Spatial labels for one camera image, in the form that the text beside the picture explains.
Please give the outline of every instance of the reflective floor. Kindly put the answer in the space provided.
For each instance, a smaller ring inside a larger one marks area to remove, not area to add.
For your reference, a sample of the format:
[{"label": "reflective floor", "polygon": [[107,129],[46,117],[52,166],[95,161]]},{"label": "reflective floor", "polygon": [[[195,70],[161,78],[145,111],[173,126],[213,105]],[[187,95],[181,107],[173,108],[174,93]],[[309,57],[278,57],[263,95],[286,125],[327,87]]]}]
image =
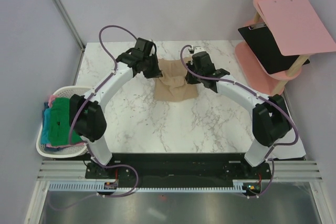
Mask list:
[{"label": "reflective floor", "polygon": [[[49,192],[54,207],[92,193]],[[92,197],[63,211],[45,206],[41,224],[140,223],[321,223],[308,184],[273,183],[259,199],[228,193],[135,193],[124,198]]]}]

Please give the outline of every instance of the white table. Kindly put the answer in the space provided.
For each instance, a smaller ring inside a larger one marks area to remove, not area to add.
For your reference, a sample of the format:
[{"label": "white table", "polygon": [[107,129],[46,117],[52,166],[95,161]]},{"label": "white table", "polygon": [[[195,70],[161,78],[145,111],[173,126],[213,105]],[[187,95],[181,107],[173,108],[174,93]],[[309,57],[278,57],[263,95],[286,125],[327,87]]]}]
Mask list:
[{"label": "white table", "polygon": [[[186,44],[202,46],[216,68],[228,70],[246,84],[234,57],[240,41],[155,41],[158,57],[179,59]],[[106,42],[117,57],[134,46],[134,42]],[[77,85],[93,87],[111,69],[113,62],[98,42],[87,44]],[[199,96],[183,102],[161,102],[153,99],[154,81],[138,74],[111,99],[105,110],[108,123],[105,132],[111,152],[188,153],[246,152],[252,142],[248,112],[229,98],[203,85]],[[300,141],[299,153],[303,147]]]}]

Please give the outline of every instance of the white wall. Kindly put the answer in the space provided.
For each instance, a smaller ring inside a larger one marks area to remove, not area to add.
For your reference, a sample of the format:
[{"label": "white wall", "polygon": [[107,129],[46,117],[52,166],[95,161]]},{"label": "white wall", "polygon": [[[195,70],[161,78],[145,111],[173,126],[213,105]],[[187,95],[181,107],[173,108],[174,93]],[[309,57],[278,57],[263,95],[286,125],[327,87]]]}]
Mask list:
[{"label": "white wall", "polygon": [[71,84],[79,48],[51,0],[0,0],[0,223],[23,223],[41,165],[43,102]]},{"label": "white wall", "polygon": [[[336,40],[336,0],[309,0]],[[286,86],[293,117],[308,156],[318,162],[336,209],[336,53],[311,57],[311,64]]]},{"label": "white wall", "polygon": [[[84,42],[108,24],[154,40],[241,39],[237,28],[254,15],[252,0],[62,0]],[[105,41],[129,41],[108,31]]]}]

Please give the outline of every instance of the white plastic basket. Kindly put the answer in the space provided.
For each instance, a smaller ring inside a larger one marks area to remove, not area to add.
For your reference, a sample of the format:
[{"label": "white plastic basket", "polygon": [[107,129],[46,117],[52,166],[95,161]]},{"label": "white plastic basket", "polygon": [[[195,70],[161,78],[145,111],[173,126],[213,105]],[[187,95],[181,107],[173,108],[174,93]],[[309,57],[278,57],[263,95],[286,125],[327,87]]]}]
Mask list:
[{"label": "white plastic basket", "polygon": [[[83,95],[85,92],[90,90],[89,87],[81,87],[81,86],[67,86],[60,88],[59,90],[55,91],[54,95],[59,97],[67,97],[71,98],[74,94]],[[64,148],[63,150],[57,152],[49,152],[45,150],[45,145],[40,143],[42,133],[42,125],[40,127],[40,131],[37,136],[36,140],[36,149],[37,152],[42,155],[43,157],[51,157],[51,158],[69,158],[69,157],[76,157],[79,155],[83,155],[87,152],[86,146],[73,146]]]}]

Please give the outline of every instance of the wooden shelf leg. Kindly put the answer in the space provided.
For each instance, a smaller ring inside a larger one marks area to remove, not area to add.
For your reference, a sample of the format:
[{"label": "wooden shelf leg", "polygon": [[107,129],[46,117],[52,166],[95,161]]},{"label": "wooden shelf leg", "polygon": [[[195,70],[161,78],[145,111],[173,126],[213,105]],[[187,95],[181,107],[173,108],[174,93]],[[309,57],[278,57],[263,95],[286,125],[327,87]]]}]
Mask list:
[{"label": "wooden shelf leg", "polygon": [[[286,75],[288,77],[293,77],[299,71],[299,69],[302,67],[305,61],[309,59],[309,56],[310,55],[300,55],[293,63],[293,65],[286,71]],[[287,82],[288,81],[279,81],[278,84],[272,90],[271,95],[279,93],[285,87]]]},{"label": "wooden shelf leg", "polygon": [[258,12],[256,12],[253,17],[253,23],[258,23],[259,19],[260,19],[260,15]]}]

